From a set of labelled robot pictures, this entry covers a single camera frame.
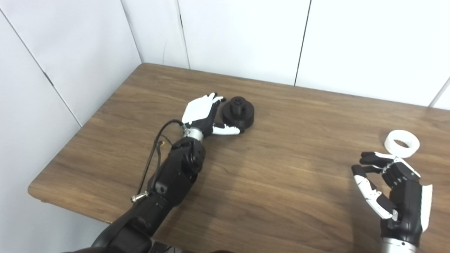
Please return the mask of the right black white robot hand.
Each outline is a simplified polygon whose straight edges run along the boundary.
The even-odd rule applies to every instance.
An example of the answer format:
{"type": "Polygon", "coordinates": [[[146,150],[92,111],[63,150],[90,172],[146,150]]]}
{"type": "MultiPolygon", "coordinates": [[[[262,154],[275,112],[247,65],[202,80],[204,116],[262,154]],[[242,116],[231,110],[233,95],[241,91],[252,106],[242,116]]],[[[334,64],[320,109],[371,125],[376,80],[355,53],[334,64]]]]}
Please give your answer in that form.
{"type": "Polygon", "coordinates": [[[423,186],[420,174],[403,158],[362,152],[351,167],[365,202],[380,218],[383,253],[415,253],[428,227],[433,186],[423,186]]]}

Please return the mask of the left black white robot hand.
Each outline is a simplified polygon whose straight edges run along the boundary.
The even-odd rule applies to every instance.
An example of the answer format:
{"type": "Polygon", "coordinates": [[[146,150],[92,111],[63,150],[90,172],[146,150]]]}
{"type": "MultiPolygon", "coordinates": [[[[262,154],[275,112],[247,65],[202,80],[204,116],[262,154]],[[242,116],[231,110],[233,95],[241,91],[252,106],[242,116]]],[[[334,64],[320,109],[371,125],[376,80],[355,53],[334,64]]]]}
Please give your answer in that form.
{"type": "Polygon", "coordinates": [[[226,101],[217,93],[202,96],[190,101],[182,116],[184,136],[202,142],[210,135],[231,136],[245,132],[245,129],[233,125],[215,122],[221,102],[226,101]]]}

